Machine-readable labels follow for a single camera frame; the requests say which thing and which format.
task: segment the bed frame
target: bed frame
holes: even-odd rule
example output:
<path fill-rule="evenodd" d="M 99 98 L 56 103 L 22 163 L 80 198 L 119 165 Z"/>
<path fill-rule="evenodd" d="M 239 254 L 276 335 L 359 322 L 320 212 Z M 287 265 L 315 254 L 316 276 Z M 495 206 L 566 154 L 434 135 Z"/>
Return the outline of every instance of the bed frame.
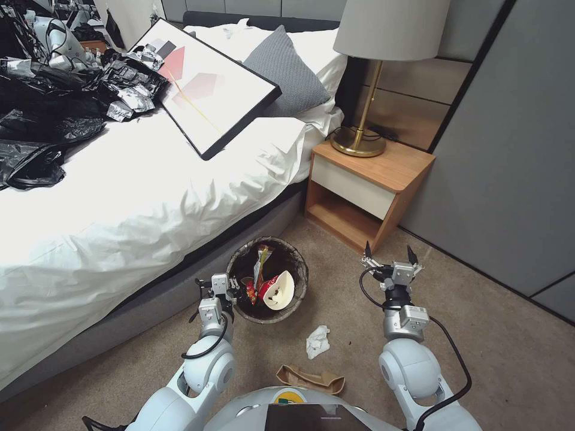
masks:
<path fill-rule="evenodd" d="M 213 27 L 237 23 L 245 15 L 185 12 L 183 24 Z M 284 25 L 288 32 L 329 30 L 336 21 L 284 17 L 250 17 L 250 24 L 266 30 Z M 335 96 L 336 105 L 345 114 L 344 124 L 353 120 L 367 62 L 350 58 Z M 209 243 L 188 254 L 181 264 L 161 275 L 109 315 L 60 347 L 0 391 L 0 402 L 62 371 L 87 361 L 154 325 L 170 318 L 199 299 L 193 282 L 224 271 L 235 250 L 261 235 L 279 236 L 301 212 L 307 181 L 292 184 L 275 200 L 251 213 Z"/>

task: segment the picture frame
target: picture frame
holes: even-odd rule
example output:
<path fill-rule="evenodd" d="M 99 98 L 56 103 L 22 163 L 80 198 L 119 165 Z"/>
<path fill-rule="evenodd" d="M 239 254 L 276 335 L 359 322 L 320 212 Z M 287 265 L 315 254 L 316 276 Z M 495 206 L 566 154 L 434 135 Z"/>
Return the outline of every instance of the picture frame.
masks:
<path fill-rule="evenodd" d="M 170 82 L 160 100 L 192 147 L 210 160 L 281 94 L 279 86 L 165 19 L 130 49 L 151 45 Z"/>

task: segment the wooden nightstand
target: wooden nightstand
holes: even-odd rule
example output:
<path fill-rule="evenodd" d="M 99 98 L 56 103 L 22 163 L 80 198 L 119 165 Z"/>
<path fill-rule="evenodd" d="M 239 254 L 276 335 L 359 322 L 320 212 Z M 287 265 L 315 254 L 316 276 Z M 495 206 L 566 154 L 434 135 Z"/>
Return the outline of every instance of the wooden nightstand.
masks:
<path fill-rule="evenodd" d="M 435 156 L 388 141 L 377 157 L 340 153 L 329 142 L 313 149 L 305 214 L 363 251 L 376 250 L 401 220 Z"/>

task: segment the table lamp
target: table lamp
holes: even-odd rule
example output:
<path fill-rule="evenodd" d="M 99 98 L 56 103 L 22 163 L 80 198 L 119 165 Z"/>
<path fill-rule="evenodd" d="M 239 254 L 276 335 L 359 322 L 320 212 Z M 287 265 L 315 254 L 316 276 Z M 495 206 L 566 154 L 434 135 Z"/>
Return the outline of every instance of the table lamp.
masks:
<path fill-rule="evenodd" d="M 364 135 L 382 60 L 423 60 L 437 55 L 450 0 L 347 0 L 334 50 L 351 57 L 377 60 L 368 98 L 357 128 L 342 127 L 332 146 L 356 157 L 385 150 L 385 139 Z"/>

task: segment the trash can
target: trash can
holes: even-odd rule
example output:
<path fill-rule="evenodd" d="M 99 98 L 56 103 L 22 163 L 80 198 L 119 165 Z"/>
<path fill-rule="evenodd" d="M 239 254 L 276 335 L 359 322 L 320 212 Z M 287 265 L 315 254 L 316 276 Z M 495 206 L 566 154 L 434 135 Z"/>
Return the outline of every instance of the trash can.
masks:
<path fill-rule="evenodd" d="M 270 280 L 283 271 L 289 271 L 295 284 L 293 299 L 286 308 L 278 311 L 268 308 L 261 300 L 252 305 L 245 287 L 240 282 L 244 277 L 253 278 L 253 266 L 258 260 L 258 246 L 261 244 L 274 249 L 270 258 L 264 263 L 264 280 Z M 304 258 L 293 245 L 274 236 L 262 236 L 242 246 L 232 255 L 227 273 L 230 277 L 235 277 L 240 285 L 240 295 L 234 307 L 236 312 L 255 323 L 269 324 L 284 320 L 298 309 L 307 291 L 308 269 Z"/>

